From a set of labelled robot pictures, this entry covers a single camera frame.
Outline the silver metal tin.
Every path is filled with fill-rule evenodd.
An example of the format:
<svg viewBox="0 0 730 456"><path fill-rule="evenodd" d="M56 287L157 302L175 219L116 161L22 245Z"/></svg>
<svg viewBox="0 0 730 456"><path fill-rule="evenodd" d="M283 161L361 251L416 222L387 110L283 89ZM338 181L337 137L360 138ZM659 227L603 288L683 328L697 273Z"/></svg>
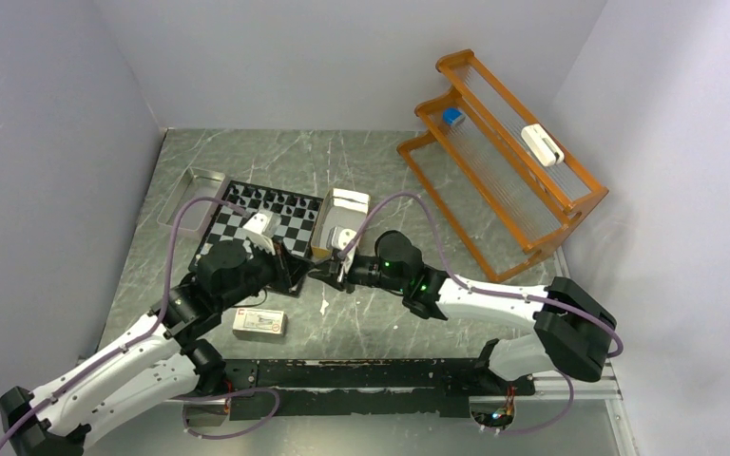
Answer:
<svg viewBox="0 0 730 456"><path fill-rule="evenodd" d="M221 172L186 168L170 191L163 209L157 217L160 227L170 231L181 208L194 198L220 198L229 184L229 178ZM181 238L200 239L205 234L217 204L199 201L186 210L178 228Z"/></svg>

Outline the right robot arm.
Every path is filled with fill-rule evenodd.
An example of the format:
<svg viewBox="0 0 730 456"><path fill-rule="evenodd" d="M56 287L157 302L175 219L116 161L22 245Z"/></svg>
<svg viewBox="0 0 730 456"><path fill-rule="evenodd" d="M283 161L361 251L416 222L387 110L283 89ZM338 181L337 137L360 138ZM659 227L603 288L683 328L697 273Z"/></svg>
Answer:
<svg viewBox="0 0 730 456"><path fill-rule="evenodd" d="M335 250L321 260L309 277L346 293L358 286L393 293L423 319L470 319L522 331L521 337L486 344L474 370L484 392L499 392L510 380L545 371L588 383L602 377L616 320L569 277L513 287L450 275L427 265L398 231L381 235L371 256L339 254Z"/></svg>

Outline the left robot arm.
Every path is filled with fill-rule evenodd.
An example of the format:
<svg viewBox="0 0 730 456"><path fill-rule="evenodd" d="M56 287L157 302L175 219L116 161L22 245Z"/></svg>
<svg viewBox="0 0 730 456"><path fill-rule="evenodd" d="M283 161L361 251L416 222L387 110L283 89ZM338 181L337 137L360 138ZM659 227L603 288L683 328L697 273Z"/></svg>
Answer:
<svg viewBox="0 0 730 456"><path fill-rule="evenodd" d="M268 247L216 243L113 342L45 385L4 393L1 443L18 455L81 455L168 399L226 392L226 363L204 335L243 300L266 289L288 291L312 267L279 240Z"/></svg>

